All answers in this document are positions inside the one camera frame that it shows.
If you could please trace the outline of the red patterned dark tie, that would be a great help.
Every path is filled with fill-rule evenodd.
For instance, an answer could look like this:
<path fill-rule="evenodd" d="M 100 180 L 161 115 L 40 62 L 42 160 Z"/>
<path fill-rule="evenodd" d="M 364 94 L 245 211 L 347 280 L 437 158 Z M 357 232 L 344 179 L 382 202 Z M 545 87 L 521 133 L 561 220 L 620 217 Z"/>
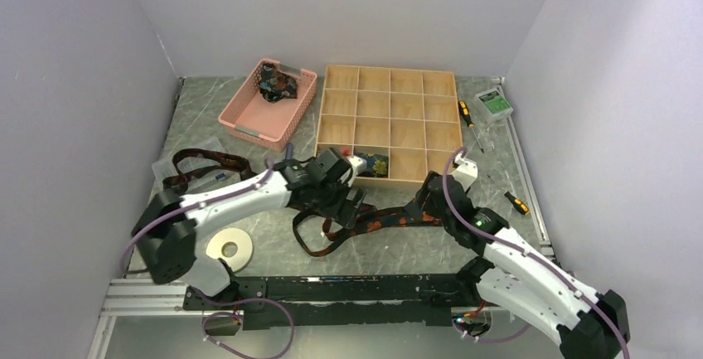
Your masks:
<path fill-rule="evenodd" d="M 183 172 L 179 169 L 179 166 L 177 165 L 181 160 L 185 158 L 196 158 L 202 156 L 205 159 L 213 160 L 218 163 L 218 166 L 210 166 L 210 167 L 203 167 L 200 169 L 197 169 L 192 172 Z M 274 164 L 273 169 L 275 171 L 281 172 L 285 178 L 285 160 Z M 255 177 L 255 172 L 250 166 L 250 161 L 247 158 L 234 155 L 234 154 L 229 154 L 229 153 L 223 153 L 223 152 L 217 152 L 217 151 L 211 151 L 211 150 L 206 150 L 206 149 L 201 149 L 201 148 L 186 148 L 183 149 L 179 152 L 177 152 L 173 157 L 172 157 L 172 164 L 177 170 L 177 175 L 173 177 L 167 177 L 165 178 L 162 182 L 165 187 L 165 189 L 172 189 L 174 192 L 178 194 L 184 194 L 187 192 L 189 181 L 193 179 L 194 177 L 202 177 L 206 175 L 208 172 L 211 172 L 213 170 L 221 169 L 225 171 L 230 171 L 230 172 L 235 172 L 239 175 L 240 180 L 246 181 L 249 180 L 253 177 Z M 366 210 L 363 209 L 363 206 L 361 207 L 361 212 L 365 212 Z M 345 240 L 342 241 L 337 241 L 337 242 L 332 242 L 328 247 L 313 251 L 310 250 L 309 247 L 305 244 L 302 236 L 298 232 L 298 228 L 300 224 L 305 221 L 307 218 L 310 216 L 320 216 L 318 214 L 313 213 L 310 210 L 304 210 L 304 211 L 298 211 L 298 214 L 293 218 L 292 222 L 292 231 L 293 231 L 293 236 L 295 240 L 299 243 L 301 248 L 303 249 L 306 254 L 311 255 L 312 257 L 323 257 L 325 255 L 328 255 L 332 253 L 334 250 L 336 250 Z M 332 221 L 332 228 L 331 230 L 339 230 L 342 227 L 339 226 L 337 223 L 335 223 L 332 220 L 332 216 L 320 216 L 325 220 L 331 220 Z"/>

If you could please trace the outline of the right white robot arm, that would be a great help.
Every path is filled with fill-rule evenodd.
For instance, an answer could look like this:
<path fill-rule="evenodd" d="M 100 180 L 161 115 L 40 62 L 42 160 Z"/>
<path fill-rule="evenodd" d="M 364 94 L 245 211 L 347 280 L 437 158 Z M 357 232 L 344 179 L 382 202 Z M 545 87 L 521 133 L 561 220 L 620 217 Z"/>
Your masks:
<path fill-rule="evenodd" d="M 462 302 L 485 300 L 509 310 L 547 336 L 564 358 L 631 356 L 619 294 L 600 293 L 548 260 L 495 211 L 474 206 L 449 175 L 430 172 L 416 201 L 476 255 L 457 273 Z"/>

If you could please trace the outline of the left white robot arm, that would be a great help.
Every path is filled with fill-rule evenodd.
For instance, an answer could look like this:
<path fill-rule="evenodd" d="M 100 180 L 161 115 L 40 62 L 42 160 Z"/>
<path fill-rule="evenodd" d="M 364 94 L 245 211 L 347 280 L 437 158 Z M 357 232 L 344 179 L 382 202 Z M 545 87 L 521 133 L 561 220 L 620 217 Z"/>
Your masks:
<path fill-rule="evenodd" d="M 366 160 L 328 148 L 306 161 L 268 162 L 264 172 L 210 192 L 157 194 L 133 228 L 129 244 L 140 254 L 157 285 L 182 281 L 200 290 L 218 309 L 238 298 L 236 269 L 224 260 L 200 255 L 199 242 L 250 216 L 285 207 L 300 207 L 343 227 L 355 224 L 362 189 L 349 197 Z"/>

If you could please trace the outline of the white tape roll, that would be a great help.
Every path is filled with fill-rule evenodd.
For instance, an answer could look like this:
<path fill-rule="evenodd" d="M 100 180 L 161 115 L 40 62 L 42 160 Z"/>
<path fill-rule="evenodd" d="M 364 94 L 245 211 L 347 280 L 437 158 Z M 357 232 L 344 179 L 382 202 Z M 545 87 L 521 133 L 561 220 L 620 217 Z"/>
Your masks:
<path fill-rule="evenodd" d="M 229 227 L 215 233 L 206 245 L 206 254 L 224 261 L 235 273 L 245 269 L 253 258 L 254 245 L 250 235 L 239 228 Z"/>

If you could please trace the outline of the rolled blue yellow tie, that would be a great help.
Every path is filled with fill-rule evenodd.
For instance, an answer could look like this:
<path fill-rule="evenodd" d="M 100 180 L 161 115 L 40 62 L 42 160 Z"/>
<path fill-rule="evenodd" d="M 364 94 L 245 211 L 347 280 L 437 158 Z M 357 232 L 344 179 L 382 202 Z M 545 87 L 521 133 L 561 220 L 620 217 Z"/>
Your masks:
<path fill-rule="evenodd" d="M 360 177 L 385 178 L 389 174 L 389 156 L 381 153 L 355 153 L 366 162 L 366 168 Z"/>

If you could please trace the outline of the red blue screwdriver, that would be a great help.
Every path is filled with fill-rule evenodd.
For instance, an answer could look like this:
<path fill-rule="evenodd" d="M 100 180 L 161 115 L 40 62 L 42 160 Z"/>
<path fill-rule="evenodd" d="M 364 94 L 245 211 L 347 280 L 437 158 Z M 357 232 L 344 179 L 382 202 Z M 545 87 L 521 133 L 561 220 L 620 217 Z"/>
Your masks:
<path fill-rule="evenodd" d="M 293 158 L 294 145 L 292 143 L 286 143 L 284 147 L 284 158 L 286 160 Z"/>

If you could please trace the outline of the pink plastic basket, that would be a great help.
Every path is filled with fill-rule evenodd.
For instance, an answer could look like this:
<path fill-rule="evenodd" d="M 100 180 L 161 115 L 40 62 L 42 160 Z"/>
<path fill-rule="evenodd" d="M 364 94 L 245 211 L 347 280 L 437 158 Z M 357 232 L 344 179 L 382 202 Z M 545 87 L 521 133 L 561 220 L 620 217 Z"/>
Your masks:
<path fill-rule="evenodd" d="M 276 102 L 260 93 L 264 75 L 279 72 L 295 81 L 296 95 Z M 217 120 L 232 136 L 282 152 L 316 94 L 318 75 L 263 58 L 245 79 Z"/>

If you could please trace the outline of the wooden compartment tray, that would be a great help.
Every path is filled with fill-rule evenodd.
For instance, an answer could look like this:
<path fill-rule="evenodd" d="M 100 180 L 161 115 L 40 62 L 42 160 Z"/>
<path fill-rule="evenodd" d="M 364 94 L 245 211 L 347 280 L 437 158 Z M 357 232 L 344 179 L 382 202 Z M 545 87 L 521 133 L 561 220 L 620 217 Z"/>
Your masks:
<path fill-rule="evenodd" d="M 376 156 L 356 184 L 417 189 L 463 145 L 455 75 L 444 70 L 326 67 L 315 151 Z"/>

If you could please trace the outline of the small yellow black screwdriver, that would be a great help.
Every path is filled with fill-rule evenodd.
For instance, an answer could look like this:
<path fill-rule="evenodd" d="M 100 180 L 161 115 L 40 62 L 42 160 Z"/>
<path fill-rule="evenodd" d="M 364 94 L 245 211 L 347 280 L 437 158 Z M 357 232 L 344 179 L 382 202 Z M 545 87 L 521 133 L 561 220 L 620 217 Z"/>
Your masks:
<path fill-rule="evenodd" d="M 530 207 L 522 199 L 513 195 L 508 189 L 504 189 L 503 186 L 498 184 L 491 175 L 487 174 L 487 178 L 498 191 L 503 193 L 503 196 L 511 203 L 511 206 L 515 211 L 523 216 L 531 214 Z"/>

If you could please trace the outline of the crumpled floral tie in basket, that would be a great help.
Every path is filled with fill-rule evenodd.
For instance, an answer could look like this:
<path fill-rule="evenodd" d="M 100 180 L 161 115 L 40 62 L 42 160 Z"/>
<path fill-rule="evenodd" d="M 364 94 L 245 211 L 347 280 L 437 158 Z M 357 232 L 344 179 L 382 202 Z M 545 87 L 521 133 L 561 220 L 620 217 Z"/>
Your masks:
<path fill-rule="evenodd" d="M 267 102 L 296 99 L 297 90 L 298 85 L 294 77 L 283 73 L 273 63 L 265 62 L 261 65 L 259 92 Z"/>

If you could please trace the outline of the green white small box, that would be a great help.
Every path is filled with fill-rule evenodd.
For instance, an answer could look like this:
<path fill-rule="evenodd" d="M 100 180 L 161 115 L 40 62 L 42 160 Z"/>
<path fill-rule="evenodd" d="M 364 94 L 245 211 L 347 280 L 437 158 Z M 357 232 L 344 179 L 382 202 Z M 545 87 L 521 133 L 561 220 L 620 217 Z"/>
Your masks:
<path fill-rule="evenodd" d="M 495 86 L 475 94 L 473 103 L 478 113 L 488 124 L 504 120 L 513 112 L 513 107 L 505 98 L 501 86 Z"/>

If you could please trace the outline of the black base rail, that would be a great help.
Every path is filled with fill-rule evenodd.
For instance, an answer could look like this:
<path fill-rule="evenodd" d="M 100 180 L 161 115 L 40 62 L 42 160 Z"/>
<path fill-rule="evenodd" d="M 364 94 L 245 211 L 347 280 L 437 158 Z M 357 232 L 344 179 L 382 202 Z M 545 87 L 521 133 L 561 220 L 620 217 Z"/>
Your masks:
<path fill-rule="evenodd" d="M 451 316 L 483 302 L 454 274 L 239 277 L 212 298 L 187 288 L 183 309 L 235 310 L 246 331 L 272 327 L 422 323 L 448 326 Z"/>

